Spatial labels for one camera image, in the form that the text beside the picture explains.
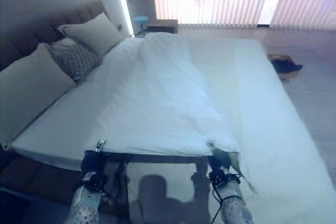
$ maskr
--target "pillow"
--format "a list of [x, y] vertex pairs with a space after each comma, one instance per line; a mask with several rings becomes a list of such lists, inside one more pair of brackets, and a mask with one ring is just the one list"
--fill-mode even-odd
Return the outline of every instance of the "pillow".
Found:
[[75, 83], [39, 44], [0, 72], [0, 143], [7, 148], [36, 117]]
[[101, 57], [70, 38], [61, 39], [46, 46], [55, 62], [76, 82], [82, 80], [101, 63]]
[[83, 43], [100, 57], [123, 39], [104, 13], [83, 24], [61, 25], [57, 29], [64, 36]]

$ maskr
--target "nightstand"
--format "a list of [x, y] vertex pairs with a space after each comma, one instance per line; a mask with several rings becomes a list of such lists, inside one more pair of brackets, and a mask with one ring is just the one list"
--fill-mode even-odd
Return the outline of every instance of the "nightstand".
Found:
[[171, 33], [177, 34], [177, 19], [154, 19], [148, 24], [149, 33]]

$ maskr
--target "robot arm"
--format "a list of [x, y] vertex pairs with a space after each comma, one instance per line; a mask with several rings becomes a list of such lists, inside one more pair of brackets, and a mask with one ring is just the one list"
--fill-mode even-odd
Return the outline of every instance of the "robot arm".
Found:
[[75, 191], [69, 218], [64, 224], [99, 223], [101, 192], [107, 182], [106, 175], [101, 172], [103, 162], [100, 151], [104, 143], [99, 141], [94, 151], [86, 151], [81, 164], [85, 176]]
[[222, 221], [224, 224], [253, 224], [251, 213], [245, 205], [239, 188], [239, 177], [229, 172], [231, 166], [229, 154], [215, 148], [212, 144], [209, 146], [213, 153], [208, 158], [212, 168], [209, 177], [219, 197], [217, 200], [221, 206], [218, 212], [221, 212]]

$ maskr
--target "mattress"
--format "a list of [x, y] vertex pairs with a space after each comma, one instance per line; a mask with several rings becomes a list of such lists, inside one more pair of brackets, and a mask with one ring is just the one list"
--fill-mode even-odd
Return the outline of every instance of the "mattress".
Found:
[[[261, 44], [242, 39], [192, 40], [191, 49], [216, 105], [232, 119], [244, 173], [257, 191], [242, 182], [254, 222], [335, 223], [336, 193], [326, 167]], [[192, 164], [130, 163], [132, 223], [209, 223], [218, 203], [206, 180], [195, 187], [190, 180], [194, 172]], [[151, 190], [155, 183], [161, 188], [166, 183], [166, 191]], [[157, 208], [162, 204], [166, 211]], [[221, 223], [220, 217], [215, 223]]]
[[13, 148], [66, 169], [79, 169], [85, 150], [100, 139], [108, 153], [207, 156], [208, 141], [238, 152], [226, 113], [217, 112], [190, 55], [188, 41], [176, 35], [149, 33], [143, 40], [123, 41]]
[[141, 39], [131, 38], [112, 48], [85, 81], [58, 99], [15, 140], [15, 151], [44, 164], [80, 170], [85, 143], [96, 126], [92, 119], [129, 75], [140, 43]]

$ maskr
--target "gray checkered pillow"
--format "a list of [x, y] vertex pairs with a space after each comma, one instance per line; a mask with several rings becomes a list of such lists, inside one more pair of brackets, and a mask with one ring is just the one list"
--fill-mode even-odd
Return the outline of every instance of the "gray checkered pillow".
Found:
[[101, 63], [100, 57], [70, 38], [59, 40], [48, 47], [54, 61], [76, 82]]

